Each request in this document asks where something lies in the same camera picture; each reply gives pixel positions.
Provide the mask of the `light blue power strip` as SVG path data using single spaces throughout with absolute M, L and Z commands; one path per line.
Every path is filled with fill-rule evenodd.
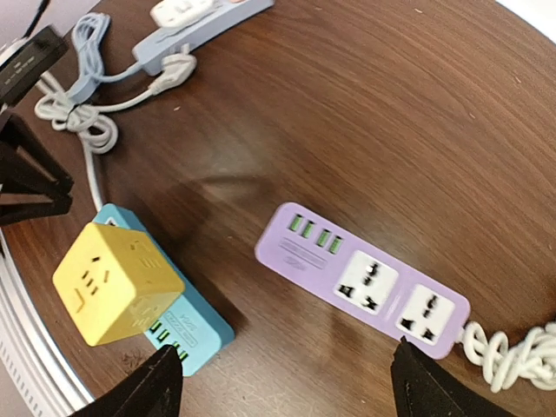
M 178 53 L 184 45 L 192 51 L 212 38 L 271 8 L 274 1 L 216 1 L 215 9 L 196 23 L 183 28 L 157 29 L 140 41 L 132 55 L 141 69 L 150 76 L 162 71 L 162 59 Z

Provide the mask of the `purple power strip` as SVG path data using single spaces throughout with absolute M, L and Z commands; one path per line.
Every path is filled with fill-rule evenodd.
M 330 305 L 429 357 L 448 356 L 470 315 L 464 295 L 295 202 L 283 203 L 257 260 Z

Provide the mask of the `yellow cube socket adapter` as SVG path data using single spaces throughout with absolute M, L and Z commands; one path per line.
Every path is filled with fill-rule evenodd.
M 185 290 L 146 233 L 96 222 L 83 228 L 52 281 L 91 347 L 145 332 Z

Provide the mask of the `teal power strip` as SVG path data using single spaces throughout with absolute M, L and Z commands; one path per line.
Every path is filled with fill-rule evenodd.
M 235 332 L 182 271 L 178 267 L 174 270 L 183 280 L 185 291 L 144 335 L 156 348 L 174 346 L 182 375 L 191 377 L 235 339 Z

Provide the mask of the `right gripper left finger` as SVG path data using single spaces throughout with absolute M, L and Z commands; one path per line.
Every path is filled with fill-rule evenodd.
M 177 416 L 181 398 L 182 362 L 175 347 L 164 345 L 111 391 L 73 416 Z

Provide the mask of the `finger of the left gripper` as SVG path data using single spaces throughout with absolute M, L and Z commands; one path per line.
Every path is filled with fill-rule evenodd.
M 27 123 L 13 112 L 1 114 L 1 191 L 70 197 L 74 181 L 40 143 Z
M 72 197 L 59 193 L 1 193 L 1 224 L 10 225 L 36 218 L 65 215 L 70 211 Z

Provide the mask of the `white round travel adapter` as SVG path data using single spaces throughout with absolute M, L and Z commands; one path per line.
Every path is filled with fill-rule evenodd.
M 181 28 L 203 19 L 215 9 L 213 0 L 164 0 L 150 11 L 160 28 Z

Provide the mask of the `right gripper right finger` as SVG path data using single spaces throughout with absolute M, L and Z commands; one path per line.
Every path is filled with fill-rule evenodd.
M 400 340 L 394 352 L 391 377 L 399 416 L 510 415 L 504 408 L 464 386 L 406 339 Z

